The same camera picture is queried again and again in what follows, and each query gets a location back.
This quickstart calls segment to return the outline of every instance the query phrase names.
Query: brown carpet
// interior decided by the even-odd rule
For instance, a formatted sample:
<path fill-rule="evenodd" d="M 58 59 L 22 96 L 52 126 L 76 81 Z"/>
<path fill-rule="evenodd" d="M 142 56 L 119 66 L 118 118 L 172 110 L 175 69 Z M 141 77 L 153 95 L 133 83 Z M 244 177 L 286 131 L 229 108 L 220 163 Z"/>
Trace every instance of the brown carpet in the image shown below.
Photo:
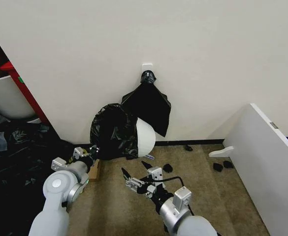
<path fill-rule="evenodd" d="M 133 177 L 142 178 L 146 170 L 141 160 L 162 167 L 169 163 L 172 173 L 164 178 L 181 176 L 192 191 L 191 208 L 196 215 L 208 219 L 223 236 L 267 236 L 265 228 L 237 171 L 213 170 L 214 162 L 229 158 L 210 159 L 208 153 L 222 145 L 193 145 L 193 151 L 182 146 L 155 147 L 155 160 L 119 158 L 104 161 L 100 180 L 90 182 L 69 210 L 69 236 L 165 236 L 161 217 L 155 205 L 144 195 L 125 187 L 121 167 Z M 165 183 L 174 193 L 181 187 L 178 180 Z"/>

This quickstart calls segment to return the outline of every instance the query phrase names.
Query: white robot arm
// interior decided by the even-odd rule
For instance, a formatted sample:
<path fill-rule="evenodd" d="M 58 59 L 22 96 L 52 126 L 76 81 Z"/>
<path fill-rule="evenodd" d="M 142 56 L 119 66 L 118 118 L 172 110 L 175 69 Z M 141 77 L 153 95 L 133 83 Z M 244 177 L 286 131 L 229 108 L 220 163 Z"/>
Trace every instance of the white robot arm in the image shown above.
<path fill-rule="evenodd" d="M 171 236 L 219 236 L 208 220 L 194 216 L 190 201 L 192 192 L 184 186 L 180 177 L 162 179 L 162 168 L 152 167 L 142 161 L 148 176 L 136 179 L 122 168 L 126 186 L 138 194 L 145 194 L 156 205 L 156 212 L 164 222 L 164 228 Z M 174 195 L 165 189 L 163 182 L 178 178 L 182 187 Z"/>
<path fill-rule="evenodd" d="M 69 165 L 61 158 L 52 162 L 52 173 L 43 185 L 46 198 L 43 211 L 34 219 L 29 236 L 66 236 L 69 215 L 62 203 L 74 202 L 88 183 L 88 172 L 97 158 L 99 149 L 93 146 L 90 153 L 82 148 L 74 150 L 76 162 Z M 213 226 L 203 217 L 194 216 L 189 203 L 192 192 L 183 186 L 180 177 L 162 179 L 162 169 L 143 162 L 148 176 L 136 179 L 122 168 L 126 186 L 138 194 L 145 194 L 156 205 L 156 211 L 163 219 L 165 230 L 171 236 L 217 236 Z M 182 187 L 174 195 L 165 189 L 163 182 L 180 179 Z"/>
<path fill-rule="evenodd" d="M 81 147 L 74 150 L 76 162 L 69 165 L 61 158 L 52 161 L 52 173 L 44 182 L 43 194 L 46 198 L 43 211 L 34 219 L 29 236 L 65 236 L 69 215 L 62 203 L 74 202 L 88 183 L 88 172 L 96 160 L 99 149 L 91 147 L 86 153 Z"/>

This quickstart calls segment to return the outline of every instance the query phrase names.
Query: trash bag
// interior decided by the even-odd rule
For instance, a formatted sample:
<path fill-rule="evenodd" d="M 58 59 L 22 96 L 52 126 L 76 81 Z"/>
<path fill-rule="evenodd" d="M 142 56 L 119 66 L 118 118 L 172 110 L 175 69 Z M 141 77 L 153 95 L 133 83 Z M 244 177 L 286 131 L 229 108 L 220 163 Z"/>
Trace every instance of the trash bag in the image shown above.
<path fill-rule="evenodd" d="M 143 72 L 140 86 L 123 96 L 121 105 L 165 137 L 169 126 L 171 103 L 167 96 L 155 87 L 155 80 L 152 71 Z"/>
<path fill-rule="evenodd" d="M 100 148 L 99 159 L 137 158 L 137 117 L 119 103 L 108 104 L 95 116 L 90 143 Z"/>

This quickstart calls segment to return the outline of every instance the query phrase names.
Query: white wall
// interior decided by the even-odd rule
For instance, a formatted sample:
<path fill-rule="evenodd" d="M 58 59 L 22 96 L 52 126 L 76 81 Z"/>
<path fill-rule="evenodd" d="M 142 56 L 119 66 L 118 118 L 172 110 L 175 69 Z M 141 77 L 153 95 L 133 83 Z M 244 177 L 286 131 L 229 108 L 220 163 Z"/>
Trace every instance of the white wall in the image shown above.
<path fill-rule="evenodd" d="M 172 104 L 166 140 L 224 138 L 248 102 L 288 136 L 288 0 L 0 0 L 0 45 L 74 143 L 143 62 Z"/>

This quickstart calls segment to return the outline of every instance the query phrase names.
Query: black cable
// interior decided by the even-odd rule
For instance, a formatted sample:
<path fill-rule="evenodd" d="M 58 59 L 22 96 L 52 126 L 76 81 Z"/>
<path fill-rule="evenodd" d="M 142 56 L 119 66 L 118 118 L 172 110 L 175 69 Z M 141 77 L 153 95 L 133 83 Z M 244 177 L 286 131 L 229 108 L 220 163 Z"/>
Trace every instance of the black cable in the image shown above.
<path fill-rule="evenodd" d="M 174 180 L 177 178 L 180 180 L 182 187 L 183 187 L 184 186 L 183 180 L 179 176 L 175 176 L 175 177 L 171 177 L 171 178 L 165 178 L 165 179 L 161 179 L 161 180 L 153 180 L 152 182 L 167 182 L 167 181 Z"/>
<path fill-rule="evenodd" d="M 175 176 L 175 177 L 171 177 L 171 178 L 165 178 L 165 179 L 161 179 L 161 180 L 153 180 L 152 182 L 167 182 L 167 181 L 174 180 L 174 179 L 177 179 L 177 178 L 180 180 L 180 182 L 182 184 L 182 187 L 184 187 L 185 185 L 184 185 L 183 180 L 182 180 L 182 178 L 180 176 Z M 191 212 L 191 215 L 194 215 L 194 213 L 193 213 L 193 211 L 192 211 L 192 209 L 190 207 L 190 204 L 188 204 L 188 207 L 189 207 L 189 210 Z"/>

